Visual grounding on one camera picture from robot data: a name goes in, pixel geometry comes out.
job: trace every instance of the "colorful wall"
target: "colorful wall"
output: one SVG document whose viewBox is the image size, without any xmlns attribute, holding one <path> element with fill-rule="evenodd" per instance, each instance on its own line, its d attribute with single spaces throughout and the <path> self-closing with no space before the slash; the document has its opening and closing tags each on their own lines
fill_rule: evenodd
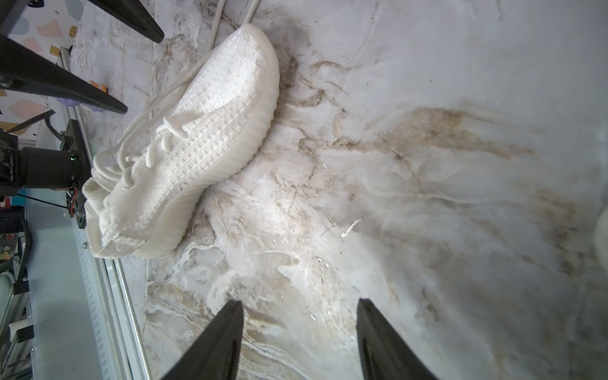
<svg viewBox="0 0 608 380">
<path fill-rule="evenodd" d="M 84 9 L 84 0 L 32 0 L 9 37 L 56 63 L 60 48 L 72 46 Z M 41 95 L 0 90 L 0 128 L 9 130 L 41 114 L 46 99 Z M 34 141 L 40 125 L 18 132 L 19 139 Z"/>
</svg>

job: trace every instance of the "pink shape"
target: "pink shape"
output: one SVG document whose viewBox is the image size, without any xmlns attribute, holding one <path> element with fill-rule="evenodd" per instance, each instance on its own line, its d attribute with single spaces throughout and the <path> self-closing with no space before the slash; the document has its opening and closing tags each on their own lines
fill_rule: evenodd
<svg viewBox="0 0 608 380">
<path fill-rule="evenodd" d="M 35 52 L 35 53 L 42 52 L 42 46 L 40 46 L 40 43 L 38 42 L 38 40 L 35 37 L 26 38 L 21 43 L 23 43 L 23 46 L 30 49 L 32 52 Z"/>
<path fill-rule="evenodd" d="M 59 21 L 56 19 L 52 19 L 46 25 L 36 26 L 36 30 L 38 34 L 42 37 L 57 37 L 63 38 L 63 32 L 61 31 L 61 27 L 59 26 Z"/>
<path fill-rule="evenodd" d="M 27 120 L 44 112 L 44 105 L 31 100 L 20 100 L 9 106 L 9 111 L 16 117 Z"/>
</svg>

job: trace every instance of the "yellow sticker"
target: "yellow sticker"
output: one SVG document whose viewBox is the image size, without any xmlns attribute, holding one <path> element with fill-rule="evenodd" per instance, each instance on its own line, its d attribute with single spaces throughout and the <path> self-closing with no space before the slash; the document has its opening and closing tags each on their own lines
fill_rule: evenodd
<svg viewBox="0 0 608 380">
<path fill-rule="evenodd" d="M 12 130 L 14 127 L 16 127 L 18 125 L 19 125 L 19 123 L 0 122 L 0 130 L 3 130 L 3 131 Z M 27 130 L 27 128 L 24 130 L 21 130 L 19 132 L 16 132 L 15 134 L 23 134 L 26 132 L 26 130 Z"/>
<path fill-rule="evenodd" d="M 59 57 L 59 48 L 55 45 L 51 45 L 49 53 L 51 53 L 52 55 L 54 55 L 56 57 Z"/>
</svg>

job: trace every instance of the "shoe sole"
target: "shoe sole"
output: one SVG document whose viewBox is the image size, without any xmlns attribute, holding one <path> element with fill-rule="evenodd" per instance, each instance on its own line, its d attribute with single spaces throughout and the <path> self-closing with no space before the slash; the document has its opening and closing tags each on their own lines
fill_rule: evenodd
<svg viewBox="0 0 608 380">
<path fill-rule="evenodd" d="M 274 118 L 278 99 L 278 59 L 268 37 L 251 24 L 242 26 L 256 37 L 269 67 L 264 72 L 260 86 L 259 104 L 243 125 L 234 143 L 224 154 L 207 169 L 195 182 L 186 187 L 162 211 L 156 227 L 152 230 L 146 243 L 137 248 L 133 254 L 145 258 L 162 258 L 170 254 L 183 239 L 186 228 L 192 218 L 196 203 L 203 191 L 240 171 L 252 160 L 258 151 Z"/>
</svg>

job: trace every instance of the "white sneaker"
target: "white sneaker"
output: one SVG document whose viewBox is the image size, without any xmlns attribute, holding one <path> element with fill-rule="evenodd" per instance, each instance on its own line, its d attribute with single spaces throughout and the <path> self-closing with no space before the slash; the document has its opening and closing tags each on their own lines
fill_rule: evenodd
<svg viewBox="0 0 608 380">
<path fill-rule="evenodd" d="M 208 56 L 198 74 L 200 64 L 136 117 L 116 147 L 96 155 L 93 177 L 83 187 L 86 233 L 95 256 L 169 254 L 184 236 L 202 191 L 243 168 L 260 147 L 278 98 L 278 59 L 270 41 L 245 23 Z M 138 125 L 163 98 L 182 94 L 175 107 L 161 107 Z M 161 119 L 144 154 L 128 157 L 128 146 L 144 126 Z M 118 166 L 102 167 L 115 153 Z"/>
</svg>

